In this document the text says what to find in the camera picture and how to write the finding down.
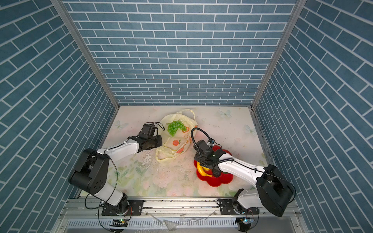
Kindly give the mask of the yellow banana toy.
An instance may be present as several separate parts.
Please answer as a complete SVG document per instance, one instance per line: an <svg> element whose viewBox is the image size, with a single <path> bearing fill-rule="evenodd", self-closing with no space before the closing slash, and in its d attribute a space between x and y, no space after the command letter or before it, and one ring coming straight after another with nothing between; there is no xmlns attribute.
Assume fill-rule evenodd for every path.
<svg viewBox="0 0 373 233"><path fill-rule="evenodd" d="M197 166L197 171L199 172L201 176L212 177L212 175L206 173L206 170L210 170L210 169L203 167L199 162L197 162L196 166Z"/></svg>

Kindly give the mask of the red flower-shaped plastic plate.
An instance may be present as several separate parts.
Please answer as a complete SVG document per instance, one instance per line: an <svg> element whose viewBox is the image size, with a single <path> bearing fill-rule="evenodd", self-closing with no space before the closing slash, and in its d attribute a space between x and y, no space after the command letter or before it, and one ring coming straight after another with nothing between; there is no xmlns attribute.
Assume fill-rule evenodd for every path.
<svg viewBox="0 0 373 233"><path fill-rule="evenodd" d="M234 178L233 174L226 173L226 172L222 172L219 177L215 177L211 169L206 170L206 173L212 175L212 177L203 177L197 171L197 166L196 166L197 161L194 160L193 164L196 168L197 178L200 179L201 181L207 182L207 184L211 187L219 187L222 184L229 184L232 182Z"/></svg>

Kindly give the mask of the green grape bunch toy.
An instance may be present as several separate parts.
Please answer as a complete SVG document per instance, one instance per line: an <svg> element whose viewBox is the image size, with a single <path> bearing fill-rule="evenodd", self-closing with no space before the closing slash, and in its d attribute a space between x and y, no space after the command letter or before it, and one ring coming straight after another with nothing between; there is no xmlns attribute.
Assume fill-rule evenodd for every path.
<svg viewBox="0 0 373 233"><path fill-rule="evenodd" d="M167 130L171 136L175 136L178 130L186 131L186 128L181 121L177 120L169 123Z"/></svg>

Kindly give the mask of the yellowish plastic fruit-print bag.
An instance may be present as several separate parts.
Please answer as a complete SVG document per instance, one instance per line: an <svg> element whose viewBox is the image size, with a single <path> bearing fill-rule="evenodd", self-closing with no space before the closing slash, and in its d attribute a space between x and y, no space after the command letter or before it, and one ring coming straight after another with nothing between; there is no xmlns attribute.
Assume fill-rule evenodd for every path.
<svg viewBox="0 0 373 233"><path fill-rule="evenodd" d="M186 131L178 130L175 136L168 133L168 125L173 121L181 121L186 126ZM155 158L158 162L171 160L185 153L192 144L191 130L198 127L196 115L191 109L184 109L174 114L165 116L160 123L165 130L160 133L163 144L156 148Z"/></svg>

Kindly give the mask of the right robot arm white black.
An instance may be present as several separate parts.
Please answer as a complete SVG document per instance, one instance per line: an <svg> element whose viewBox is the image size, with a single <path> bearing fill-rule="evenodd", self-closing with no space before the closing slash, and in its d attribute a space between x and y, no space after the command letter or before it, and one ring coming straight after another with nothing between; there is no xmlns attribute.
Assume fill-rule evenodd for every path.
<svg viewBox="0 0 373 233"><path fill-rule="evenodd" d="M295 196L295 187L285 180L274 165L256 166L234 158L218 146L194 146L194 164L199 179L212 187L232 182L238 177L255 189L240 188L228 206L239 214L248 213L254 208L263 207L274 216L283 216Z"/></svg>

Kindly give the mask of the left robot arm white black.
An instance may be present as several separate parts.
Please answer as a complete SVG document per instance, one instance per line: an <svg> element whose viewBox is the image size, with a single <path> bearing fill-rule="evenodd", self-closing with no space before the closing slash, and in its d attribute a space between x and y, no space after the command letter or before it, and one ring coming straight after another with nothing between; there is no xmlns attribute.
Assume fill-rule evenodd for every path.
<svg viewBox="0 0 373 233"><path fill-rule="evenodd" d="M107 181L109 164L162 146L161 136L131 136L105 149L84 150L69 176L69 183L115 208L127 207L127 196Z"/></svg>

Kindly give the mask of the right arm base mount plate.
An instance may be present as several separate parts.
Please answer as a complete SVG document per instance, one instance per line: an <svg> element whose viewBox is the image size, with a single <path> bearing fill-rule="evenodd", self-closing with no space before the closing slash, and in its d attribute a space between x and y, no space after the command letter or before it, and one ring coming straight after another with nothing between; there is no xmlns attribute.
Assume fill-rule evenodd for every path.
<svg viewBox="0 0 373 233"><path fill-rule="evenodd" d="M259 214L259 208L251 207L245 209L241 206L237 200L230 199L217 199L216 204L220 208L221 215L257 215Z"/></svg>

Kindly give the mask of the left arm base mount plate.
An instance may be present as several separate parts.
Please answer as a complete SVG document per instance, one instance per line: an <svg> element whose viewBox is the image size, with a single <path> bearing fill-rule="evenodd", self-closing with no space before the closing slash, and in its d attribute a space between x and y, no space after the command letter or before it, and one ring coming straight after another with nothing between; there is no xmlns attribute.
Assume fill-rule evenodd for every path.
<svg viewBox="0 0 373 233"><path fill-rule="evenodd" d="M102 216L140 216L144 200L124 200L118 205L103 205Z"/></svg>

